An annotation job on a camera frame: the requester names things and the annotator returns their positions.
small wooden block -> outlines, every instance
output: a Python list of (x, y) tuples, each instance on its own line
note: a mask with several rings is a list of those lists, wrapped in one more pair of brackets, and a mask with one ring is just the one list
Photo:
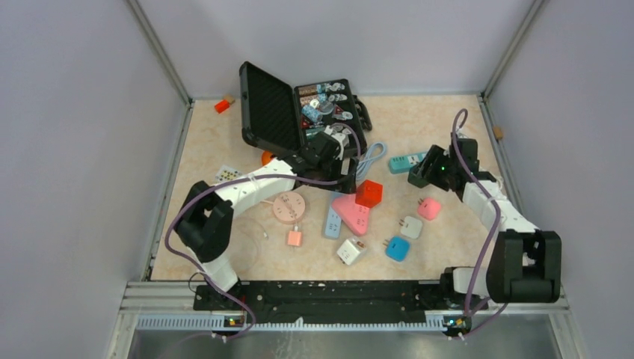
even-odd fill
[(502, 128), (498, 127), (498, 126), (494, 126), (493, 127), (493, 136), (496, 139), (496, 141), (499, 141), (501, 139), (504, 138), (504, 132), (502, 132)]
[(233, 105), (233, 103), (236, 101), (236, 99), (234, 99), (233, 96), (229, 94), (224, 95), (222, 99), (227, 101), (230, 105)]
[(229, 103), (225, 99), (223, 99), (219, 103), (215, 104), (214, 108), (216, 109), (217, 113), (221, 114), (224, 110), (228, 109), (229, 106)]

open toolbox lid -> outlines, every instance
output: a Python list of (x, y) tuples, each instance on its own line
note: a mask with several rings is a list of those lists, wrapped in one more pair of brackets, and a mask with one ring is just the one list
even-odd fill
[(275, 155), (304, 145), (291, 85), (247, 61), (240, 66), (240, 96), (247, 144)]

pink power strip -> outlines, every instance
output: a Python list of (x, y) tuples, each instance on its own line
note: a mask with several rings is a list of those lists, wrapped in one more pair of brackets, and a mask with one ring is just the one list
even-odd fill
[(356, 204), (355, 197), (355, 194), (344, 194), (333, 200), (332, 207), (355, 236), (362, 236), (368, 231), (370, 208)]

toolbox handle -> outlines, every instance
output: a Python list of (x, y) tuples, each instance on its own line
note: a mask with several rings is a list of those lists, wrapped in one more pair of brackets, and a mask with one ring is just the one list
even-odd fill
[(359, 120), (361, 121), (361, 127), (363, 127), (366, 131), (372, 131), (372, 121), (370, 120), (368, 108), (363, 104), (363, 102), (361, 102), (357, 95), (353, 95), (353, 98), (354, 107), (356, 107), (357, 111), (360, 112)]

gray wall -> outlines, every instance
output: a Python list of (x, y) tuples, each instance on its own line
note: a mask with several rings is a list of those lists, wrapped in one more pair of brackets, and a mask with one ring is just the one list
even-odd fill
[(123, 1), (0, 5), (0, 353), (103, 358), (184, 108)]
[(557, 230), (594, 358), (631, 358), (634, 1), (551, 1), (493, 95), (532, 221)]
[(243, 61), (360, 93), (484, 88), (531, 0), (141, 0), (193, 97), (238, 92)]

